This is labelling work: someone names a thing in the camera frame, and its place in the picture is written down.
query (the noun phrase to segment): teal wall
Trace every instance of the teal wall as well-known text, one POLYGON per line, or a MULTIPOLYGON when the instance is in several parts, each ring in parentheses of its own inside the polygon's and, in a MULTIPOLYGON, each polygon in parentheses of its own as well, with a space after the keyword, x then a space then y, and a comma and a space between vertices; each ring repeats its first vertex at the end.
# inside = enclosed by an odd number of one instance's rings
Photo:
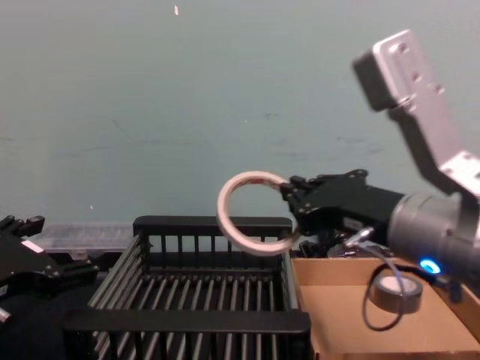
MULTIPOLYGON (((0 212, 213 215, 245 170, 364 167, 372 184, 432 191, 350 63, 413 29, 480 153, 479 17, 461 0, 2 0, 0 212)), ((287 215, 270 190, 242 194, 235 215, 287 215)))

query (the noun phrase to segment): black object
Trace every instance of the black object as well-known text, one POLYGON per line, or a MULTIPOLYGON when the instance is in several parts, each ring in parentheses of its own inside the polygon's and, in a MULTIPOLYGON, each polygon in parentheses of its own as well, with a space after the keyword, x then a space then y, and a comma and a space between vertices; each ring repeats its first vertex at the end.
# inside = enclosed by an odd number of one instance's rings
POLYGON ((368 172, 357 169, 341 175, 318 175, 307 180, 300 176, 282 184, 280 192, 295 216, 300 233, 320 230, 358 231, 375 229, 372 242, 386 245, 389 220, 401 193, 369 186, 368 172))
POLYGON ((45 218, 23 221, 7 216, 0 221, 0 297, 36 292, 55 295, 68 287, 91 283, 98 270, 89 261, 59 265, 22 236, 33 236, 43 229, 45 218))
MULTIPOLYGON (((285 218, 232 220, 263 241, 292 229, 285 218)), ((69 360, 311 358, 289 254, 263 259, 225 242, 221 251, 215 217, 139 217, 133 232, 90 308, 66 316, 69 360)))

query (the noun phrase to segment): wall speck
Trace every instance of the wall speck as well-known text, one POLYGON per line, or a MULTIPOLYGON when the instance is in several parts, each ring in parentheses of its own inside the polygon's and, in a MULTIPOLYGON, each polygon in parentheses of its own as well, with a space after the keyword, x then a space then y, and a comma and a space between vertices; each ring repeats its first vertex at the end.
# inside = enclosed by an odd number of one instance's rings
POLYGON ((128 141, 131 141, 131 138, 128 136, 127 131, 125 131, 125 129, 123 127, 121 127, 119 125, 119 123, 114 118, 112 119, 112 123, 115 125, 115 127, 118 129, 118 131, 120 131, 128 141))
POLYGON ((267 121, 274 120, 278 117, 278 114, 276 112, 266 112, 263 115, 265 116, 265 119, 267 119, 267 121))

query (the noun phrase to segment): black plastic basket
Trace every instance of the black plastic basket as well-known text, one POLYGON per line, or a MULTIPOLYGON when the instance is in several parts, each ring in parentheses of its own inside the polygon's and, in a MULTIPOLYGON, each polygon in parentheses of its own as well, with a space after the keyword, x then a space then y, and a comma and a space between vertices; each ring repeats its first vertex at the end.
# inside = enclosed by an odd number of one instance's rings
MULTIPOLYGON (((233 221, 263 241, 292 229, 286 218, 233 221)), ((230 243, 218 251, 215 217, 139 217, 133 234, 89 307, 66 316, 68 359, 311 357, 310 319, 298 310, 289 254, 258 258, 230 243), (169 252, 171 236, 177 248, 169 252), (204 237, 209 250, 201 249, 204 237)))

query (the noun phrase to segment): cardboard box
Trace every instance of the cardboard box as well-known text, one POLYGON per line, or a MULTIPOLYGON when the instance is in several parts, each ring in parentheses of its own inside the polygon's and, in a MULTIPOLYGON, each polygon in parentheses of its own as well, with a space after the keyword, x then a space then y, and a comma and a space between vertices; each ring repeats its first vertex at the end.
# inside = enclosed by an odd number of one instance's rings
MULTIPOLYGON (((464 300, 422 281, 421 308, 384 332, 362 319, 362 298, 378 259, 293 259, 299 307, 310 314, 315 360, 480 359, 480 301, 465 289, 464 300)), ((368 302, 374 325, 395 314, 368 302)))

